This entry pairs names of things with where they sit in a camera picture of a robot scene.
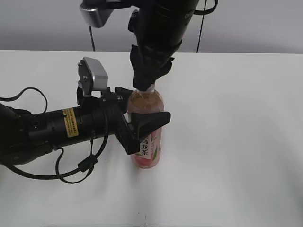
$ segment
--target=white table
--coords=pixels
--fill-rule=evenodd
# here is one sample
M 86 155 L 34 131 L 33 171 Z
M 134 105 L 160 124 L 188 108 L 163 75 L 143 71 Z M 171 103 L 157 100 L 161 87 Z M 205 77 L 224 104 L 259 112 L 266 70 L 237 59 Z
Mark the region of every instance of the white table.
M 33 86 L 48 97 L 49 111 L 76 106 L 83 56 L 102 62 L 109 86 L 131 88 L 128 53 L 1 51 L 0 96 Z M 0 225 L 303 226 L 303 55 L 175 57 L 156 85 L 172 113 L 156 167 L 135 168 L 114 136 L 77 185 L 26 179 L 1 166 Z M 8 105 L 44 108 L 34 91 Z M 86 157 L 89 143 L 65 151 L 61 171 Z M 54 174 L 58 155 L 21 168 Z

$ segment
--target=yellow warning label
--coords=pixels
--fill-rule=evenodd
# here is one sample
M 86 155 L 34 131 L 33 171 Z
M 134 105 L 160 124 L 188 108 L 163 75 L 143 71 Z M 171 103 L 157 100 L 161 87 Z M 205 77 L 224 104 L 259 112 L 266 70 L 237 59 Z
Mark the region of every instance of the yellow warning label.
M 79 136 L 76 116 L 73 108 L 62 110 L 68 137 Z

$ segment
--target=bottle label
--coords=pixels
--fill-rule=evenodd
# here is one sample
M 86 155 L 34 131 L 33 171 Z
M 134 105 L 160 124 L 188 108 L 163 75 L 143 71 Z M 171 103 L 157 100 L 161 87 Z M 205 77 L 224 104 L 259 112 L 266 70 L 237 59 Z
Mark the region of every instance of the bottle label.
M 136 155 L 155 160 L 160 152 L 161 129 L 157 129 L 140 143 L 140 151 Z

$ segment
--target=gray wall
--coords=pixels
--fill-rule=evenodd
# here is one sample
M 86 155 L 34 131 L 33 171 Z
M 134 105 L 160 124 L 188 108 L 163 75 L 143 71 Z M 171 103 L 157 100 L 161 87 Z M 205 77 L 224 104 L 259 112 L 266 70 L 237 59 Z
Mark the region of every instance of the gray wall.
M 219 0 L 205 17 L 200 52 L 303 53 L 303 0 Z M 80 0 L 1 0 L 0 49 L 91 50 Z M 204 5 L 200 0 L 199 8 Z M 102 29 L 94 29 L 98 51 L 129 51 L 132 9 L 115 10 Z M 181 52 L 196 51 L 201 17 L 194 16 Z

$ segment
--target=black cable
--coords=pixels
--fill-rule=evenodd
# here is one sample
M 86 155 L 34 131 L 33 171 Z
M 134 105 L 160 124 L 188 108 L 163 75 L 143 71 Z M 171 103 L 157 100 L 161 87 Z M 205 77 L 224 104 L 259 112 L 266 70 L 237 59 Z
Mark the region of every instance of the black cable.
M 90 35 L 90 41 L 91 41 L 91 46 L 93 48 L 93 51 L 96 51 L 93 32 L 91 31 L 91 26 L 89 26 L 89 35 Z
M 44 110 L 44 113 L 45 113 L 46 110 L 47 110 L 47 99 L 46 99 L 45 95 L 39 89 L 37 89 L 35 87 L 27 87 L 27 88 L 23 89 L 18 95 L 14 96 L 14 97 L 11 97 L 11 98 L 0 98 L 0 101 L 4 101 L 4 102 L 15 101 L 15 100 L 17 100 L 23 94 L 23 92 L 25 92 L 26 90 L 29 90 L 29 89 L 36 90 L 40 94 L 42 94 L 42 96 L 45 99 L 45 110 Z M 60 163 L 60 160 L 61 160 L 61 158 L 62 158 L 62 156 L 64 154 L 64 149 L 63 148 L 59 148 L 61 150 L 61 154 L 59 155 L 59 157 L 58 157 L 58 159 L 56 161 L 56 165 L 55 165 L 56 175 L 36 175 L 36 174 L 30 174 L 30 173 L 27 173 L 27 172 L 25 172 L 25 171 L 23 171 L 21 169 L 18 169 L 14 165 L 6 164 L 5 162 L 2 162 L 2 164 L 6 168 L 8 168 L 9 170 L 11 170 L 12 172 L 14 172 L 14 173 L 16 173 L 16 174 L 18 174 L 20 176 L 23 176 L 23 177 L 26 177 L 26 178 L 30 178 L 30 179 L 36 179 L 36 180 L 55 180 L 55 179 L 60 179 L 61 181 L 65 182 L 65 183 L 70 183 L 70 184 L 80 183 L 80 182 L 84 181 L 92 173 L 92 171 L 94 169 L 94 164 L 97 162 L 97 158 L 101 155 L 101 153 L 103 152 L 103 150 L 104 150 L 104 148 L 106 146 L 107 139 L 108 139 L 108 136 L 109 136 L 109 130 L 108 130 L 108 118 L 107 118 L 106 111 L 104 109 L 103 109 L 103 114 L 104 114 L 104 118 L 105 118 L 105 133 L 104 133 L 104 139 L 103 139 L 102 145 L 101 145 L 100 149 L 98 150 L 97 154 L 93 155 L 92 154 L 92 149 L 93 149 L 94 132 L 92 132 L 92 139 L 90 140 L 90 156 L 88 158 L 86 158 L 86 159 L 89 159 L 90 157 L 94 157 L 94 158 L 92 159 L 91 162 L 89 162 L 88 172 L 87 172 L 86 176 L 83 179 L 81 179 L 81 180 L 79 180 L 77 182 L 69 182 L 69 181 L 65 180 L 64 178 L 68 177 L 68 176 L 71 176 L 71 175 L 74 175 L 74 174 L 76 174 L 76 173 L 78 173 L 80 171 L 84 172 L 86 169 L 83 169 L 83 166 L 79 167 L 79 165 L 78 165 L 78 168 L 76 168 L 76 169 L 74 169 L 74 170 L 72 170 L 70 172 L 67 172 L 67 173 L 64 173 L 64 174 L 60 174 L 59 173 L 59 163 Z
M 16 101 L 17 99 L 20 98 L 20 96 L 21 96 L 26 90 L 35 90 L 35 91 L 39 92 L 39 93 L 43 96 L 43 98 L 44 98 L 44 100 L 45 100 L 45 109 L 44 109 L 43 113 L 45 113 L 46 110 L 47 110 L 47 106 L 48 106 L 47 98 L 46 98 L 45 95 L 42 93 L 42 91 L 40 91 L 39 89 L 37 89 L 37 88 L 35 88 L 35 87 L 27 87 L 27 88 L 23 89 L 18 95 L 14 96 L 14 97 L 11 97 L 11 98 L 1 98 L 1 97 L 0 97 L 0 101 L 2 101 L 2 102 L 12 102 L 12 101 Z
M 101 145 L 100 149 L 98 150 L 98 152 L 95 154 L 96 158 L 98 158 L 102 154 L 102 152 L 104 151 L 104 148 L 105 148 L 106 143 L 107 143 L 108 135 L 109 135 L 108 118 L 107 118 L 106 111 L 104 109 L 103 109 L 103 115 L 104 115 L 104 119 L 105 119 L 105 132 L 104 132 L 102 145 Z
M 57 161 L 56 161 L 56 166 L 55 166 L 55 170 L 56 170 L 56 174 L 57 174 L 57 177 L 58 179 L 60 179 L 61 181 L 63 181 L 64 183 L 68 183 L 68 184 L 76 184 L 76 183 L 80 183 L 82 181 L 84 181 L 94 170 L 94 164 L 93 163 L 90 163 L 89 164 L 89 169 L 88 169 L 88 172 L 86 174 L 85 177 L 83 177 L 81 180 L 79 181 L 75 181 L 75 182 L 71 182 L 71 181 L 67 181 L 64 179 L 63 175 L 59 173 L 59 163 L 60 163 L 60 160 L 64 154 L 64 149 L 63 148 L 59 148 L 61 150 L 61 154 L 59 155 Z
M 67 181 L 64 179 L 64 177 L 62 177 L 62 175 L 59 173 L 59 163 L 60 160 L 64 154 L 64 149 L 63 148 L 59 148 L 61 150 L 61 154 L 59 155 L 57 161 L 56 161 L 56 166 L 55 166 L 55 170 L 56 170 L 56 174 L 58 176 L 58 179 L 60 179 L 61 181 L 63 181 L 64 183 L 68 183 L 68 184 L 76 184 L 76 183 L 80 183 L 82 181 L 84 181 L 94 170 L 94 164 L 97 162 L 97 158 L 101 155 L 101 153 L 104 151 L 104 148 L 106 146 L 107 143 L 107 139 L 108 139 L 108 119 L 107 119 L 107 114 L 106 111 L 103 109 L 103 115 L 105 118 L 105 133 L 104 133 L 104 138 L 103 138 L 103 142 L 101 144 L 100 149 L 98 150 L 98 152 L 96 153 L 96 155 L 93 155 L 93 143 L 94 143 L 94 137 L 95 137 L 95 132 L 92 131 L 91 134 L 91 139 L 90 139 L 90 156 L 92 159 L 89 160 L 89 168 L 88 168 L 88 172 L 86 174 L 86 176 L 84 178 L 82 178 L 79 181 L 75 181 L 75 182 L 71 182 L 71 181 Z
M 219 0 L 214 0 L 214 6 L 209 8 L 209 9 L 205 9 L 204 10 L 195 10 L 194 11 L 194 15 L 199 15 L 199 16 L 202 16 L 202 15 L 207 15 L 207 14 L 210 14 L 212 12 L 214 12 L 218 6 L 218 3 L 219 3 Z
M 207 0 L 205 0 L 205 4 L 204 4 L 204 11 L 206 9 L 206 4 L 207 4 Z M 204 23 L 204 14 L 202 15 L 202 20 L 201 20 L 201 27 L 200 27 L 200 34 L 199 34 L 199 41 L 198 41 L 198 46 L 197 46 L 197 51 L 196 53 L 199 52 L 199 47 L 200 47 L 200 40 L 201 40 L 201 35 L 202 35 L 202 27 L 203 27 L 203 23 Z
M 17 167 L 13 166 L 13 165 L 7 165 L 5 163 L 3 163 L 3 165 L 8 168 L 9 170 L 11 170 L 12 172 L 18 174 L 18 175 L 21 175 L 23 177 L 27 177 L 27 178 L 30 178 L 30 179 L 36 179 L 36 180 L 56 180 L 58 179 L 58 176 L 57 175 L 36 175 L 36 174 L 30 174 L 30 173 L 27 173 L 27 172 L 24 172 L 22 171 L 21 169 L 18 169 Z M 64 174 L 61 174 L 62 177 L 68 177 L 68 176 L 71 176 L 71 175 L 74 175 L 78 172 L 80 172 L 81 170 L 79 168 L 77 169 L 74 169 L 68 173 L 64 173 Z

